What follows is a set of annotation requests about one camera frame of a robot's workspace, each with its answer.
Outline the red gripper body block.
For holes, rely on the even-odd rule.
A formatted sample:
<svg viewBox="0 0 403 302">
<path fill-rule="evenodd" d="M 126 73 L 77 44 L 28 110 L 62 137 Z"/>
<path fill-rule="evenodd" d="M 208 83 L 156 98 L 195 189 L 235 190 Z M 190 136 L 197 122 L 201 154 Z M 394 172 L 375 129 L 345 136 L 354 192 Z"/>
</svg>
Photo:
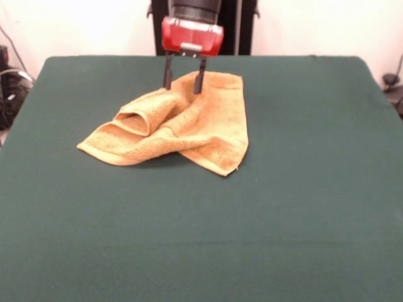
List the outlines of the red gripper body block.
<svg viewBox="0 0 403 302">
<path fill-rule="evenodd" d="M 162 21 L 161 35 L 162 47 L 166 51 L 216 57 L 224 40 L 224 28 L 166 16 Z"/>
</svg>

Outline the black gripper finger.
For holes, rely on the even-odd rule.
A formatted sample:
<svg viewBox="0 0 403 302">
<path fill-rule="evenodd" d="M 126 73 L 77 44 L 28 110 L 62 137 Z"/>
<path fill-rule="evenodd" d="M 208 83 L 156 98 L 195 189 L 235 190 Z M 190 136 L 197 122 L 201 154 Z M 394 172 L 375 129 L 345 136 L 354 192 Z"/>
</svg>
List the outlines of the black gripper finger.
<svg viewBox="0 0 403 302">
<path fill-rule="evenodd" d="M 194 94 L 202 93 L 203 79 L 204 79 L 204 73 L 205 73 L 206 66 L 207 66 L 207 58 L 202 57 L 200 59 L 199 71 L 195 78 L 195 83 L 194 83 L 194 88 L 193 88 Z"/>
<path fill-rule="evenodd" d="M 171 64 L 173 61 L 174 54 L 172 52 L 167 52 L 166 53 L 166 63 L 164 67 L 164 78 L 163 78 L 163 88 L 165 89 L 170 89 L 171 88 L 171 83 L 172 83 L 172 70 L 171 70 Z"/>
</svg>

